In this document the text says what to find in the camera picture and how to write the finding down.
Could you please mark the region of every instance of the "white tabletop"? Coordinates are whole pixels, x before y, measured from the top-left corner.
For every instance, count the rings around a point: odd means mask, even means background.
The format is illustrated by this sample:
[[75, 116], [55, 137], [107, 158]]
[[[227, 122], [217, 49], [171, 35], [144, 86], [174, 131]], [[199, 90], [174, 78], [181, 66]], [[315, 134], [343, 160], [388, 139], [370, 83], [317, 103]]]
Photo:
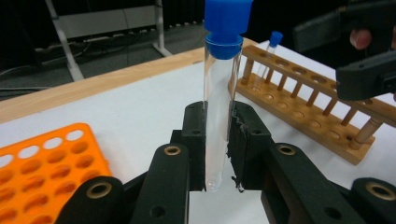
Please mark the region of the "white tabletop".
[[[265, 48], [267, 42], [259, 46]], [[327, 77], [334, 70], [279, 46], [276, 54]], [[243, 59], [240, 75], [243, 72]], [[94, 96], [61, 105], [33, 115], [0, 124], [0, 147], [46, 133], [72, 123], [91, 126], [95, 138], [109, 161], [112, 174], [123, 183], [149, 168], [153, 153], [169, 143], [173, 130], [182, 128], [184, 108], [202, 101], [204, 64], [181, 68], [160, 76], [105, 91]], [[379, 97], [395, 103], [390, 94]], [[286, 122], [237, 94], [236, 100], [252, 105], [276, 142], [287, 142], [302, 149], [331, 181], [350, 188], [359, 177], [374, 177], [396, 186], [396, 131], [382, 125], [375, 133], [375, 142], [358, 165], [352, 165], [327, 148], [298, 132]], [[341, 105], [335, 112], [346, 110]], [[367, 117], [358, 114], [352, 124], [360, 126]], [[233, 168], [226, 161], [223, 183], [217, 192], [192, 192], [190, 223], [266, 223], [259, 191], [239, 193], [231, 180]]]

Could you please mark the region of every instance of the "blue cap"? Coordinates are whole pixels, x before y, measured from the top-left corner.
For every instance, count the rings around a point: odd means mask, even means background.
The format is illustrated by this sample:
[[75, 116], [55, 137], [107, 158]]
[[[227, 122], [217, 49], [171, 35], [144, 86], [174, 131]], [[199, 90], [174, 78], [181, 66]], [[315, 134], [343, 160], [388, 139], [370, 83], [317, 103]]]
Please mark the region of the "blue cap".
[[206, 45], [215, 58], [231, 59], [240, 51], [252, 1], [205, 0]]
[[282, 33], [278, 32], [278, 31], [273, 31], [271, 33], [270, 46], [272, 48], [276, 47], [280, 43], [282, 38], [283, 38]]

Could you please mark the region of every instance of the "metal stand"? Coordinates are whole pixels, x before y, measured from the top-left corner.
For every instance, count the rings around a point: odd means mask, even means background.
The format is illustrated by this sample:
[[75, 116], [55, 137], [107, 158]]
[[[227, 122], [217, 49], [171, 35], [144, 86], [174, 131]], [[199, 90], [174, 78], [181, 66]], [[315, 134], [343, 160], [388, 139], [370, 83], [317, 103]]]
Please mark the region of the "metal stand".
[[[56, 32], [59, 36], [59, 39], [61, 41], [62, 47], [64, 48], [64, 53], [66, 55], [66, 59], [67, 59], [67, 67], [70, 71], [70, 74], [73, 78], [74, 81], [78, 81], [78, 80], [82, 80], [84, 79], [84, 76], [81, 74], [81, 71], [79, 70], [78, 64], [76, 63], [76, 61], [74, 60], [73, 54], [69, 48], [69, 45], [67, 43], [67, 37], [69, 36], [67, 34], [67, 32], [70, 32], [68, 30], [65, 30], [62, 27], [60, 18], [58, 16], [58, 14], [56, 13], [56, 10], [52, 4], [52, 0], [46, 0], [47, 3], [47, 7], [49, 9], [49, 13], [51, 15], [51, 19], [53, 22], [53, 25], [55, 26]], [[167, 56], [171, 56], [172, 53], [169, 52], [166, 48], [165, 48], [165, 44], [164, 44], [164, 35], [163, 35], [163, 2], [162, 0], [156, 0], [155, 2], [155, 6], [154, 6], [154, 14], [155, 14], [155, 24], [156, 24], [156, 29], [157, 29], [157, 34], [158, 34], [158, 42], [153, 43], [152, 46], [158, 50], [162, 56], [167, 57]], [[89, 17], [87, 15], [83, 15], [80, 22], [78, 23], [78, 27], [80, 28], [81, 24], [85, 24], [85, 22], [87, 21]], [[76, 18], [72, 18], [70, 22], [76, 22], [75, 21]], [[138, 22], [137, 24], [140, 25], [146, 25], [147, 22]], [[111, 30], [108, 30], [108, 27], [104, 27], [104, 32], [110, 32]], [[113, 29], [122, 29], [121, 27], [113, 27]], [[97, 30], [97, 28], [91, 30], [91, 32], [94, 33], [98, 33], [99, 30]], [[78, 34], [73, 34], [71, 35], [73, 37], [77, 37]]]
[[62, 29], [62, 26], [59, 22], [58, 14], [56, 14], [55, 8], [52, 4], [52, 0], [46, 0], [46, 3], [52, 18], [53, 25], [55, 26], [56, 33], [59, 36], [62, 48], [64, 48], [64, 54], [66, 55], [67, 59], [67, 68], [69, 69], [70, 75], [72, 76], [74, 81], [82, 80], [84, 79], [84, 76], [79, 70], [78, 64], [74, 60], [72, 51], [67, 43], [66, 35], [64, 34], [64, 30]]
[[164, 57], [171, 56], [172, 53], [165, 48], [163, 37], [163, 1], [155, 1], [155, 24], [157, 26], [158, 43], [153, 43], [152, 46], [158, 50]]

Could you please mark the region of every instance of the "test tube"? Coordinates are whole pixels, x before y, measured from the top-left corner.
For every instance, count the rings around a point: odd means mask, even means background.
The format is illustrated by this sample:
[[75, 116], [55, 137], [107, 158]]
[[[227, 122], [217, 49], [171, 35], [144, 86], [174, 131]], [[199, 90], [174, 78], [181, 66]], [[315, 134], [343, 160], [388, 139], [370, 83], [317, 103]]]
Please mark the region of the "test tube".
[[205, 185], [219, 189], [228, 145], [231, 111], [238, 79], [244, 33], [252, 0], [206, 0]]
[[[267, 48], [265, 49], [268, 52], [266, 57], [272, 57], [272, 55], [276, 51], [277, 45], [280, 43], [282, 38], [283, 38], [283, 35], [278, 31], [273, 31], [271, 33], [271, 38], [270, 38], [269, 44], [268, 44]], [[254, 83], [253, 83], [253, 90], [255, 90], [255, 91], [260, 90], [260, 82], [267, 75], [268, 71], [269, 71], [269, 68], [267, 66], [260, 64], [259, 71], [257, 72], [256, 79], [254, 80]]]
[[235, 85], [239, 73], [242, 38], [233, 47], [235, 55], [217, 59], [209, 51], [213, 43], [206, 39], [205, 101], [206, 101], [206, 172], [208, 191], [216, 191], [221, 183], [228, 144]]

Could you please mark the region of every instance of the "floor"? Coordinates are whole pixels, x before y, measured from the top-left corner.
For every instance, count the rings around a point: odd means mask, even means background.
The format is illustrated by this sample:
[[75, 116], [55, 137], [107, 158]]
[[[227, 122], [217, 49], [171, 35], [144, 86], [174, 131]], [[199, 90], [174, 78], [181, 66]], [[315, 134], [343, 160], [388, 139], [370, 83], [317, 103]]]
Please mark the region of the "floor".
[[[198, 49], [204, 46], [206, 34], [202, 24], [173, 27], [165, 30], [165, 47], [172, 54]], [[156, 40], [155, 31], [146, 31], [73, 43], [70, 47], [82, 75], [87, 78], [160, 59], [162, 55], [152, 47]], [[0, 101], [73, 81], [61, 47], [38, 49], [37, 54], [44, 62], [41, 67], [0, 71]]]

